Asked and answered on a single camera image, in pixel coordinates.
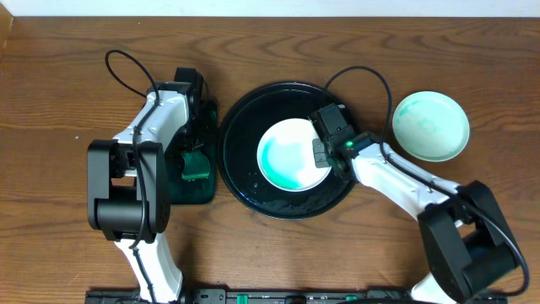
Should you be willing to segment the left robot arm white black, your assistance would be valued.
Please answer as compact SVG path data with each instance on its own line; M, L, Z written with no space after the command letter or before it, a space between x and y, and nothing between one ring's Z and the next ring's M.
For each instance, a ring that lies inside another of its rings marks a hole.
M87 150L88 220L126 256L140 291L133 301L175 303L183 274L165 229L174 205L215 195L216 105L200 74L155 82L142 110L111 139Z

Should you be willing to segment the green and yellow sponge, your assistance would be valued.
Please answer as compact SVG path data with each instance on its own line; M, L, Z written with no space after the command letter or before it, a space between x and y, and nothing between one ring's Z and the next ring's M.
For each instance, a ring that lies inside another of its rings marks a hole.
M184 152L181 154L184 160L184 169L181 177L186 181L208 178L210 175L210 162L208 157L200 150Z

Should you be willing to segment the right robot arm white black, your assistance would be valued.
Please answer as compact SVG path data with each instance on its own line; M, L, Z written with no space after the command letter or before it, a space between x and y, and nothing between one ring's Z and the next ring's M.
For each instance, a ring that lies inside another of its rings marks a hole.
M479 181L463 186L429 174L394 155L372 133L351 127L316 128L318 166L375 189L418 222L429 274L410 291L415 301L469 303L527 262L492 191Z

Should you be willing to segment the white plate with green stain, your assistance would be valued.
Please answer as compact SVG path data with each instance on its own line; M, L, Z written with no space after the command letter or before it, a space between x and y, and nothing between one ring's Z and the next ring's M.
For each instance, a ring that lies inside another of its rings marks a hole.
M316 166L314 139L318 135L307 119L290 118L273 124L256 149L256 162L263 177L278 189L292 193L318 186L331 168Z

